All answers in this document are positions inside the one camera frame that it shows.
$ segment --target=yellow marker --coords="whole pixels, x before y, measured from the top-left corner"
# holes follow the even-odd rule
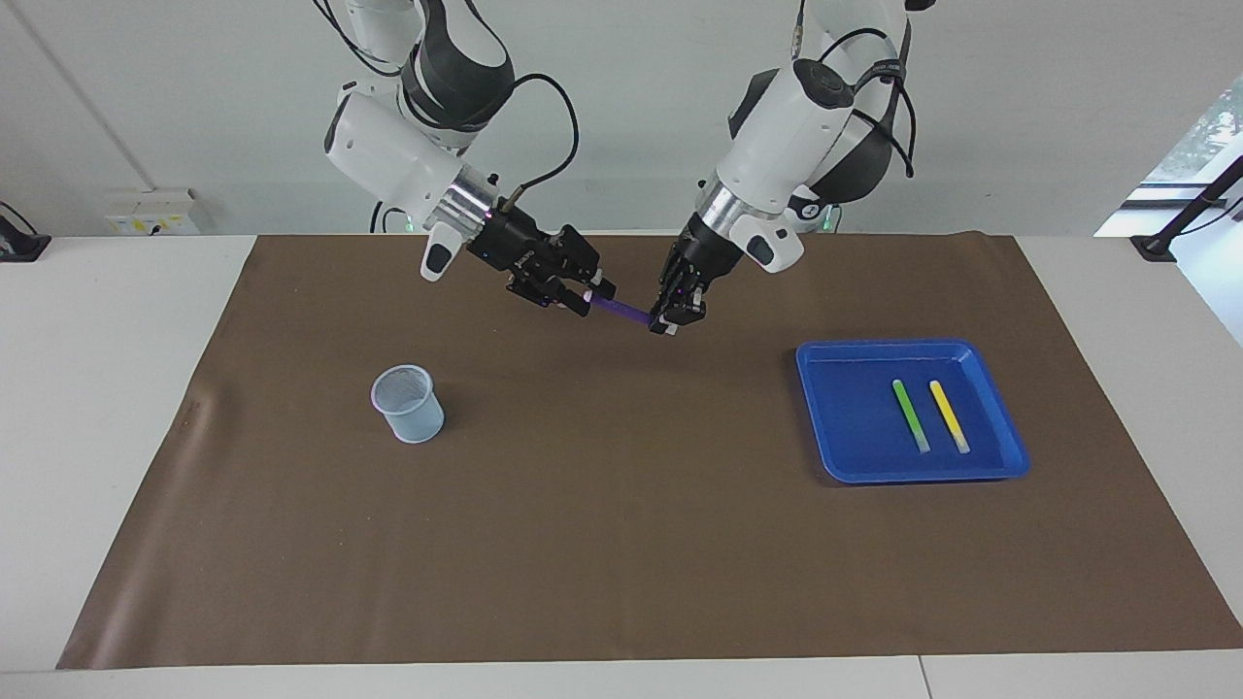
[[[941,408],[941,417],[945,419],[945,427],[950,428],[950,434],[953,435],[953,443],[958,445],[958,453],[971,453],[971,445],[967,444],[967,435],[962,434],[962,425],[958,424],[958,415],[953,414],[953,408],[950,407],[950,399],[946,398],[945,389],[941,388],[941,382],[930,382],[929,388],[932,389],[932,397],[936,398],[936,407]]]

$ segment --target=blue tray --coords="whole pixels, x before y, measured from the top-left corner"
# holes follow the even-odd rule
[[[843,483],[997,480],[1028,455],[988,369],[963,340],[807,342],[798,373],[825,470]],[[894,396],[902,379],[932,450],[921,454]],[[940,381],[971,445],[960,454],[930,381]]]

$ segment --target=black base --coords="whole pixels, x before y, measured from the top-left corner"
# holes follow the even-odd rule
[[[1177,257],[1173,256],[1173,252],[1170,251],[1168,244],[1165,245],[1163,252],[1154,252],[1152,250],[1149,250],[1147,245],[1151,244],[1154,240],[1156,240],[1156,238],[1151,235],[1132,235],[1131,245],[1135,245],[1135,249],[1140,251],[1140,256],[1150,262],[1178,261]]]
[[[47,250],[47,244],[52,241],[51,235],[32,235],[31,240],[35,241],[35,248],[29,252],[22,252],[17,255],[16,252],[2,252],[0,251],[0,262],[34,262]]]

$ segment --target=green marker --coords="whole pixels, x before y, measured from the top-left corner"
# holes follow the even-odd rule
[[[932,450],[929,447],[929,438],[924,434],[924,425],[920,424],[920,417],[915,414],[915,405],[911,405],[911,397],[906,394],[906,386],[902,384],[902,379],[894,379],[894,396],[897,396],[897,404],[902,407],[902,414],[906,415],[906,425],[911,428],[911,434],[915,437],[915,444],[920,447],[920,454],[927,454]]]

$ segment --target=purple marker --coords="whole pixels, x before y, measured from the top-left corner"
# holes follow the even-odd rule
[[[583,294],[583,300],[590,301],[593,306],[599,306],[605,311],[610,311],[613,313],[622,316],[623,318],[631,320],[638,323],[648,325],[648,322],[651,320],[651,316],[649,316],[646,311],[640,311],[634,306],[626,306],[620,301],[614,301],[612,299],[597,296],[592,294],[590,290]]]

